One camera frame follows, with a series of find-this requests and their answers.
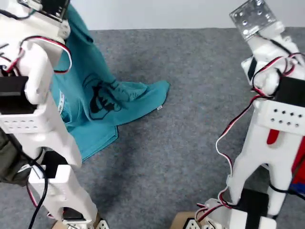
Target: white plastic part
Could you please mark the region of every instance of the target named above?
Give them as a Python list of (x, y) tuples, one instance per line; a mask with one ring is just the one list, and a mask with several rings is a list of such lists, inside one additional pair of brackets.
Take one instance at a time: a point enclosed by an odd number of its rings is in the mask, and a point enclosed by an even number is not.
[[(219, 201), (217, 199), (209, 199), (205, 202), (205, 205), (212, 209), (219, 205)], [(222, 225), (224, 228), (228, 228), (229, 221), (230, 221), (230, 209), (229, 208), (218, 208), (215, 211), (213, 211), (205, 221), (208, 221), (208, 219), (212, 219), (215, 222), (215, 226), (218, 224)]]
[(267, 100), (261, 102), (257, 124), (304, 136), (305, 108)]
[(109, 229), (108, 223), (105, 220), (101, 220), (96, 229)]
[[(248, 213), (236, 209), (232, 209), (230, 212), (230, 225), (228, 229), (245, 229)], [(261, 217), (258, 229), (276, 229), (276, 221), (274, 219)]]
[[(284, 25), (281, 22), (277, 22), (261, 31), (260, 34), (277, 41), (291, 53), (299, 52), (297, 45), (292, 42), (290, 37), (282, 38), (281, 33), (284, 29)], [(259, 36), (251, 38), (248, 44), (257, 61), (255, 72), (274, 58), (278, 56), (288, 57), (289, 55), (272, 42)], [(305, 80), (305, 62), (301, 56), (297, 56), (297, 59), (300, 65), (296, 65), (294, 72), (289, 77)], [(242, 68), (250, 85), (252, 85), (252, 82), (248, 78), (248, 71), (251, 62), (252, 58), (242, 62)], [(274, 67), (283, 72), (285, 62), (279, 61)], [(274, 91), (277, 84), (275, 76), (271, 76), (268, 79), (269, 73), (270, 71), (265, 71), (257, 75), (257, 80), (262, 82), (261, 86), (266, 94)], [(301, 140), (305, 135), (305, 108), (274, 101), (256, 101), (254, 102), (254, 107), (254, 114), (242, 152), (235, 161), (233, 177), (228, 180), (231, 199), (234, 204), (238, 203), (240, 199), (245, 181), (260, 165), (269, 165), (269, 174), (273, 186), (281, 190), (287, 190), (292, 179), (291, 168)], [(267, 145), (270, 129), (279, 130), (280, 134), (274, 144)], [(268, 189), (268, 194), (268, 214), (278, 215), (286, 194), (275, 192), (270, 188)]]
[(58, 33), (59, 37), (62, 37), (63, 39), (67, 39), (71, 33), (71, 28), (68, 23), (68, 20), (63, 20), (61, 23), (61, 27)]
[(200, 229), (195, 219), (190, 219), (185, 227), (186, 229)]
[(228, 229), (245, 229), (248, 213), (232, 209)]
[[(29, 13), (29, 8), (17, 3), (16, 0), (10, 0), (6, 5), (6, 8), (3, 10), (7, 10), (15, 15), (22, 16)], [(60, 22), (53, 20), (39, 12), (34, 13), (27, 20), (23, 21), (8, 18), (0, 14), (0, 28), (0, 43), (18, 43), (24, 38), (33, 35), (46, 36), (61, 43), (64, 43), (63, 39), (67, 38), (67, 36), (60, 36)], [(62, 49), (60, 47), (54, 47), (54, 45), (43, 41), (34, 41), (48, 54), (53, 68), (56, 67), (61, 57)], [(6, 49), (9, 49), (9, 47), (1, 51), (6, 53), (6, 57), (13, 60), (13, 58), (10, 57), (11, 52), (6, 52)]]
[[(219, 205), (217, 199), (209, 199), (205, 203), (210, 209)], [(236, 209), (218, 208), (204, 219), (205, 229), (214, 229), (210, 227), (208, 221), (213, 222), (216, 229), (245, 229), (248, 213)], [(261, 217), (258, 229), (276, 229), (276, 221), (266, 217)]]
[(18, 66), (23, 69), (23, 75), (29, 77), (24, 92), (31, 104), (42, 104), (49, 91), (53, 67), (47, 53), (39, 45), (25, 42), (22, 49), (25, 54)]
[[(245, 181), (262, 164), (269, 164), (271, 183), (276, 188), (287, 190), (292, 179), (291, 168), (303, 136), (280, 132), (276, 143), (268, 145), (270, 127), (258, 123), (260, 116), (264, 115), (264, 103), (269, 101), (260, 102), (259, 108), (254, 111), (242, 152), (234, 164), (233, 176), (228, 180), (234, 204), (237, 204), (240, 199)], [(270, 190), (268, 194), (268, 214), (277, 215), (283, 204), (285, 193)]]
[(0, 115), (0, 127), (5, 133), (14, 134), (32, 158), (37, 157), (40, 147), (49, 147), (70, 165), (81, 167), (81, 153), (50, 93), (47, 102), (39, 105), (34, 114)]
[(28, 0), (29, 7), (36, 11), (41, 11), (42, 10), (42, 4), (38, 3), (37, 1), (34, 0)]
[[(40, 197), (44, 190), (44, 179), (31, 171), (29, 183), (35, 188)], [(89, 194), (80, 186), (70, 165), (59, 165), (55, 178), (49, 179), (49, 187), (44, 206), (57, 220), (62, 220), (63, 207), (80, 212), (86, 219), (84, 222), (63, 221), (64, 224), (91, 225), (95, 222), (97, 208)]]

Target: black cable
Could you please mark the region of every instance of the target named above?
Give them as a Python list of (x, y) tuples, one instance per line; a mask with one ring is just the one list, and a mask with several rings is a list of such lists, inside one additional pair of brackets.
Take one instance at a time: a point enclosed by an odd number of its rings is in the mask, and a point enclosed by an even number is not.
[[(299, 169), (301, 168), (302, 164), (305, 162), (305, 155), (302, 156), (300, 162), (298, 163), (295, 171), (294, 171), (294, 174), (293, 174), (293, 178), (292, 180), (295, 178), (296, 174), (298, 173)], [(288, 190), (280, 190), (276, 187), (274, 187), (271, 183), (269, 184), (269, 187), (271, 189), (273, 189), (274, 191), (276, 192), (279, 192), (279, 193), (286, 193), (286, 194), (290, 194), (290, 195), (295, 195), (299, 198), (301, 198), (302, 200), (305, 200), (305, 196), (303, 196), (302, 194), (298, 193), (297, 191), (294, 191), (292, 189), (288, 189)]]
[(271, 189), (273, 189), (274, 191), (276, 192), (279, 192), (279, 193), (286, 193), (286, 194), (290, 194), (290, 195), (295, 195), (297, 197), (300, 197), (302, 200), (305, 200), (305, 196), (303, 196), (302, 194), (298, 193), (297, 191), (294, 191), (292, 189), (289, 189), (289, 190), (280, 190), (276, 187), (274, 187), (272, 184), (269, 184), (269, 187)]
[[(11, 62), (11, 59), (9, 59), (9, 58), (7, 58), (7, 57), (5, 57), (5, 56), (2, 56), (2, 53), (0, 54), (0, 58), (3, 58), (3, 59), (5, 59), (6, 61)], [(16, 69), (18, 76), (21, 76), (21, 72), (20, 72), (19, 68), (16, 67), (16, 66), (14, 66), (14, 69)]]
[(4, 45), (0, 46), (0, 49), (5, 48), (6, 46), (9, 46), (9, 44), (8, 44), (8, 43), (6, 43), (6, 44), (4, 44)]
[(31, 166), (36, 166), (40, 171), (41, 173), (43, 174), (43, 177), (44, 177), (44, 190), (43, 190), (43, 193), (42, 193), (42, 196), (41, 196), (41, 199), (32, 215), (32, 218), (31, 218), (31, 221), (30, 221), (30, 224), (29, 224), (29, 227), (28, 229), (32, 229), (33, 228), (33, 224), (35, 222), (35, 219), (36, 219), (36, 216), (40, 210), (40, 208), (42, 207), (42, 204), (47, 196), (47, 192), (48, 192), (48, 178), (47, 178), (47, 175), (46, 175), (46, 172), (45, 170), (41, 167), (40, 164), (38, 164), (35, 160), (33, 160), (31, 157), (29, 157), (27, 154), (25, 154), (22, 150), (22, 146), (20, 144), (18, 144), (17, 140), (15, 139), (15, 137), (12, 137), (11, 135), (7, 135), (8, 139), (10, 140), (10, 142), (13, 144), (13, 146), (16, 148), (16, 150), (22, 155), (24, 156), (29, 165)]
[(77, 229), (77, 227), (72, 226), (71, 224), (68, 224), (68, 226), (69, 226), (69, 227), (72, 227), (72, 228), (74, 228), (74, 229)]
[(8, 12), (7, 10), (0, 10), (0, 14), (8, 17), (8, 18), (13, 18), (15, 20), (25, 20), (25, 19), (28, 19), (30, 16), (32, 16), (36, 11), (35, 10), (32, 10), (27, 16), (25, 17), (18, 17), (17, 15), (13, 14), (13, 13), (10, 13)]
[(285, 51), (287, 54), (291, 55), (292, 52), (290, 50), (288, 50), (286, 47), (284, 47), (283, 45), (281, 45), (279, 42), (273, 40), (273, 39), (269, 39), (267, 37), (262, 36), (259, 32), (256, 33), (258, 37), (270, 41), (272, 44), (274, 44), (275, 46), (277, 46), (278, 48), (282, 49), (283, 51)]
[(216, 229), (216, 227), (214, 226), (214, 224), (211, 223), (209, 220), (208, 220), (208, 223), (209, 223), (214, 229)]
[(34, 160), (37, 161), (41, 157), (42, 153), (43, 153), (43, 148), (41, 148), (38, 156)]

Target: carpet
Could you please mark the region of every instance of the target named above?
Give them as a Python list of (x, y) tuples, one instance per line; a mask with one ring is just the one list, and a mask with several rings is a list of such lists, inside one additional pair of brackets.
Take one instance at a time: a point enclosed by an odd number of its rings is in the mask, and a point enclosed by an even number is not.
[[(288, 28), (305, 51), (305, 29)], [(251, 55), (236, 29), (92, 31), (113, 74), (124, 81), (168, 80), (163, 109), (119, 127), (119, 139), (76, 171), (111, 229), (168, 229), (180, 211), (215, 198), (229, 167), (214, 144), (253, 96), (240, 62)], [(235, 159), (250, 122), (245, 115), (221, 141)], [(260, 168), (246, 187), (266, 191)], [(27, 228), (34, 207), (26, 190), (0, 184), (0, 224)], [(288, 196), (278, 229), (302, 228), (305, 203)], [(39, 212), (35, 229), (53, 224)]]

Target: cable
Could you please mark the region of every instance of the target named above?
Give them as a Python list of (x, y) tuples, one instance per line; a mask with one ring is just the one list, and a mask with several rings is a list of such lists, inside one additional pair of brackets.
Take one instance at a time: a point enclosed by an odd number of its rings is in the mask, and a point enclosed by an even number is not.
[(23, 55), (25, 54), (25, 50), (20, 48), (19, 54), (17, 56), (17, 58), (11, 62), (10, 66), (6, 66), (4, 68), (4, 71), (6, 71), (7, 73), (10, 73), (12, 71), (12, 69), (16, 66), (16, 64), (18, 63), (18, 61), (23, 57)]
[[(301, 166), (302, 166), (302, 164), (303, 164), (304, 162), (305, 162), (305, 155), (302, 156), (300, 162), (298, 163), (298, 165), (297, 165), (297, 167), (296, 167), (296, 169), (295, 169), (295, 171), (294, 171), (294, 174), (293, 174), (293, 179), (294, 179), (295, 176), (297, 175), (299, 169), (301, 168)], [(276, 191), (276, 192), (279, 192), (279, 193), (286, 193), (286, 194), (290, 194), (290, 195), (295, 195), (295, 196), (301, 198), (302, 200), (305, 200), (305, 196), (303, 196), (302, 194), (300, 194), (300, 193), (298, 193), (297, 191), (294, 191), (294, 190), (292, 190), (292, 189), (280, 190), (280, 189), (274, 187), (271, 183), (269, 184), (269, 187), (270, 187), (271, 189), (273, 189), (274, 191)]]
[[(11, 62), (11, 60), (9, 58), (5, 57), (5, 56), (0, 55), (0, 58), (5, 59), (8, 62)], [(13, 71), (14, 71), (16, 76), (21, 76), (21, 73), (20, 73), (19, 68), (17, 66), (13, 67)]]
[(5, 48), (6, 46), (9, 46), (9, 44), (8, 44), (8, 43), (6, 43), (6, 44), (1, 45), (1, 46), (0, 46), (0, 49)]
[(208, 210), (206, 213), (204, 213), (199, 219), (198, 222), (201, 222), (202, 220), (204, 220), (204, 218), (206, 218), (208, 215), (210, 215), (213, 211), (215, 211), (216, 209), (222, 207), (223, 205), (217, 205), (216, 207)]
[(211, 223), (210, 221), (208, 221), (208, 223), (209, 223), (214, 229), (216, 229), (216, 227), (214, 226), (213, 223)]
[(259, 32), (256, 33), (256, 36), (264, 39), (264, 40), (267, 40), (267, 41), (270, 41), (272, 44), (274, 44), (275, 46), (277, 46), (278, 48), (282, 49), (283, 51), (285, 51), (287, 54), (291, 54), (291, 51), (289, 51), (286, 47), (284, 47), (283, 45), (281, 45), (279, 42), (273, 40), (273, 39), (269, 39), (267, 37), (264, 37), (262, 36)]
[(68, 68), (67, 70), (63, 70), (63, 71), (54, 70), (54, 72), (57, 73), (57, 74), (65, 74), (65, 73), (68, 73), (68, 72), (70, 71), (70, 69), (72, 68), (72, 56), (71, 56), (71, 51), (70, 51), (70, 49), (69, 49), (66, 45), (64, 45), (64, 44), (62, 44), (62, 43), (60, 43), (60, 42), (58, 42), (58, 41), (56, 41), (56, 40), (53, 40), (53, 39), (51, 39), (51, 38), (48, 38), (48, 37), (44, 37), (44, 36), (30, 36), (30, 37), (27, 37), (27, 38), (25, 38), (25, 39), (23, 39), (23, 40), (21, 41), (20, 47), (22, 46), (22, 44), (23, 44), (25, 41), (32, 40), (32, 39), (39, 39), (39, 40), (42, 40), (42, 41), (44, 41), (44, 42), (53, 44), (53, 45), (55, 45), (55, 46), (60, 47), (61, 49), (63, 49), (63, 50), (67, 53), (67, 55), (68, 55), (68, 57), (69, 57), (70, 66), (69, 66), (69, 68)]
[(74, 229), (78, 229), (77, 227), (72, 226), (71, 224), (68, 224), (68, 226), (69, 226), (69, 227), (72, 227), (72, 228), (74, 228)]
[(35, 197), (34, 197), (32, 191), (30, 190), (30, 187), (29, 187), (29, 184), (28, 184), (28, 183), (27, 183), (27, 192), (28, 192), (29, 197), (30, 197), (30, 199), (31, 199), (31, 201), (32, 201), (32, 204), (34, 205), (34, 207), (37, 207), (38, 204), (37, 204), (37, 202), (36, 202), (36, 200), (35, 200)]
[(25, 154), (23, 151), (22, 151), (22, 148), (20, 148), (19, 144), (16, 143), (16, 139), (14, 137), (12, 137), (11, 135), (7, 135), (8, 139), (10, 140), (10, 142), (13, 144), (13, 146), (16, 148), (16, 150), (22, 155), (24, 156), (28, 163), (30, 165), (34, 165), (36, 166), (40, 171), (41, 173), (43, 174), (43, 177), (44, 177), (44, 190), (43, 190), (43, 193), (42, 193), (42, 196), (41, 196), (41, 199), (32, 215), (32, 218), (31, 218), (31, 221), (30, 221), (30, 224), (29, 224), (29, 227), (28, 229), (32, 229), (33, 228), (33, 224), (35, 222), (35, 219), (36, 219), (36, 216), (40, 210), (40, 208), (42, 207), (42, 204), (47, 196), (47, 192), (48, 192), (48, 178), (47, 178), (47, 175), (46, 175), (46, 172), (45, 170), (41, 167), (40, 164), (38, 164), (35, 160), (33, 160), (31, 157), (29, 157), (27, 154)]
[(22, 21), (22, 20), (25, 20), (25, 19), (28, 19), (30, 16), (32, 16), (34, 13), (36, 12), (36, 10), (32, 10), (27, 16), (25, 17), (18, 17), (17, 15), (15, 14), (12, 14), (6, 10), (0, 10), (0, 14), (8, 17), (8, 18), (13, 18), (15, 20), (19, 20), (19, 21)]
[(254, 83), (255, 77), (256, 77), (259, 73), (261, 73), (261, 72), (267, 70), (268, 68), (270, 68), (272, 65), (274, 65), (275, 63), (277, 63), (279, 60), (281, 60), (281, 59), (283, 59), (283, 58), (284, 58), (285, 61), (286, 61), (286, 66), (288, 66), (288, 62), (287, 62), (286, 58), (283, 57), (283, 56), (278, 56), (278, 57), (274, 58), (273, 60), (271, 60), (268, 64), (266, 64), (264, 67), (262, 67), (260, 70), (258, 70), (258, 71), (254, 74), (254, 76), (252, 77), (252, 88), (253, 88), (253, 90), (255, 90), (255, 91), (259, 91), (259, 90), (260, 90), (259, 88), (257, 88), (257, 87), (255, 86), (255, 83)]
[[(229, 163), (229, 166), (230, 166), (230, 177), (233, 176), (233, 163), (232, 163), (232, 160), (230, 159), (230, 157), (224, 153), (221, 153), (218, 149), (218, 143), (221, 139), (223, 139), (227, 134), (228, 132), (231, 130), (231, 128), (233, 127), (233, 125), (251, 108), (253, 102), (256, 100), (256, 99), (259, 99), (259, 98), (266, 98), (264, 96), (261, 96), (261, 95), (256, 95), (254, 96), (249, 105), (237, 116), (235, 117), (230, 123), (229, 125), (225, 128), (224, 132), (220, 135), (220, 137), (217, 139), (216, 143), (215, 143), (215, 148), (216, 148), (216, 151), (219, 155), (223, 156)], [(227, 208), (231, 208), (230, 205), (228, 205), (228, 203), (226, 201), (224, 201), (223, 199), (223, 194), (225, 193), (225, 191), (228, 189), (229, 187), (226, 186), (223, 190), (221, 190), (218, 194), (218, 200), (220, 201), (220, 203), (227, 207)]]

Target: white robotic arm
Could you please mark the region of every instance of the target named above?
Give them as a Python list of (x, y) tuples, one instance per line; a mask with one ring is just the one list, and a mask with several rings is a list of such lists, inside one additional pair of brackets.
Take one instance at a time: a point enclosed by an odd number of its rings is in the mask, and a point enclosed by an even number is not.
[[(253, 52), (242, 68), (261, 98), (253, 102), (243, 149), (227, 179), (232, 204), (216, 208), (205, 220), (212, 220), (217, 229), (275, 229), (273, 219), (292, 182), (292, 166), (305, 136), (305, 63), (291, 38), (281, 36), (284, 25), (264, 0), (248, 0), (230, 16)], [(271, 130), (279, 135), (268, 144)], [(245, 181), (264, 164), (273, 187), (268, 195), (244, 189)], [(221, 205), (219, 199), (210, 199), (204, 211)]]
[[(54, 68), (62, 51), (71, 57), (64, 45), (70, 34), (64, 19), (68, 4), (69, 0), (58, 5), (55, 13), (39, 0), (10, 0), (2, 9), (0, 65), (5, 74), (0, 75), (0, 127), (5, 133), (13, 134), (23, 152), (32, 159), (37, 158), (42, 147), (54, 150), (47, 153), (48, 157), (46, 154), (43, 162), (38, 162), (48, 178), (43, 204), (56, 220), (71, 228), (107, 229), (106, 221), (101, 220), (95, 204), (74, 174), (73, 168), (81, 167), (81, 154), (50, 93)], [(43, 196), (45, 177), (35, 167), (29, 184)]]

